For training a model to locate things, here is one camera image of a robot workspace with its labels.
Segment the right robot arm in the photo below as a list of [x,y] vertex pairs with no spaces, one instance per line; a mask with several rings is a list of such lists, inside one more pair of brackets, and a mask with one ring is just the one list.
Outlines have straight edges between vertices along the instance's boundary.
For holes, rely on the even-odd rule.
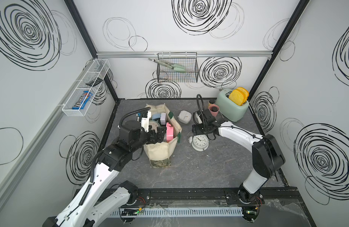
[[238,196],[242,203],[249,204],[259,194],[260,188],[286,162],[274,136],[249,132],[231,121],[216,119],[210,110],[198,110],[193,113],[193,136],[213,134],[232,140],[249,150],[252,154],[253,169],[246,180],[239,186]]

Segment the green round alarm clock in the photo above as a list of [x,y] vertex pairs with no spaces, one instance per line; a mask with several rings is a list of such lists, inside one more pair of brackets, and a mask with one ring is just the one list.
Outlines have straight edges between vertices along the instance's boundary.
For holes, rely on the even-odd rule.
[[150,129],[154,130],[155,132],[157,132],[158,127],[161,127],[161,124],[155,120],[150,120],[149,121],[149,126]]

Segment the cream canvas tote bag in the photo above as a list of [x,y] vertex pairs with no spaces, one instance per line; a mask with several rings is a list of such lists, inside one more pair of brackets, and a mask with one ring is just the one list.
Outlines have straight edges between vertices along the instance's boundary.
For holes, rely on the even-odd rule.
[[182,127],[166,104],[146,107],[149,110],[137,114],[137,120],[141,122],[144,131],[152,136],[144,145],[144,151],[152,168],[169,167],[171,156],[181,140]]

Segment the white twin bell clock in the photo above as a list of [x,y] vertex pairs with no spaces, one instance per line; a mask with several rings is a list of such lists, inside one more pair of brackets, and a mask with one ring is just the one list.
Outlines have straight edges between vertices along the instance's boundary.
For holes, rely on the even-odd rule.
[[189,143],[195,151],[203,152],[209,146],[209,139],[206,135],[195,135],[189,137]]

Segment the small white square clock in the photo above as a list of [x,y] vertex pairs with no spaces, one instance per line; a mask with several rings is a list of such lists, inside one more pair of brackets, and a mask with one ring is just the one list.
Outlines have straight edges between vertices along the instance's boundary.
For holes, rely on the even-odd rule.
[[162,126],[166,125],[166,122],[167,122],[166,120],[167,120],[166,113],[161,113],[160,114],[160,124]]

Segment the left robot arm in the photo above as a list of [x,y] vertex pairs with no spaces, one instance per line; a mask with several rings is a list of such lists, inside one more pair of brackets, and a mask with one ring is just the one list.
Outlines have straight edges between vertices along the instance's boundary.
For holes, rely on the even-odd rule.
[[43,223],[45,227],[96,227],[125,204],[134,204],[138,187],[125,181],[106,199],[98,202],[111,181],[133,160],[133,153],[146,144],[163,142],[166,127],[145,130],[138,121],[119,124],[119,136],[91,164],[90,175],[69,205]]

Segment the pale blue square clock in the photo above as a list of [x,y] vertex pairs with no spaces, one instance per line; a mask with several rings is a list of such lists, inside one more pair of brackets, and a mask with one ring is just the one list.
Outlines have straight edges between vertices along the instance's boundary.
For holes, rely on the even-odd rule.
[[161,119],[161,113],[153,114],[151,116],[151,120],[157,120],[157,119]]

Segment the pink round alarm clock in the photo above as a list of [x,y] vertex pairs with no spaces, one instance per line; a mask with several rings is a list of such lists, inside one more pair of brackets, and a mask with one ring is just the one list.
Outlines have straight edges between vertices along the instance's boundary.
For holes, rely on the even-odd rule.
[[174,139],[174,127],[170,123],[166,123],[166,142]]

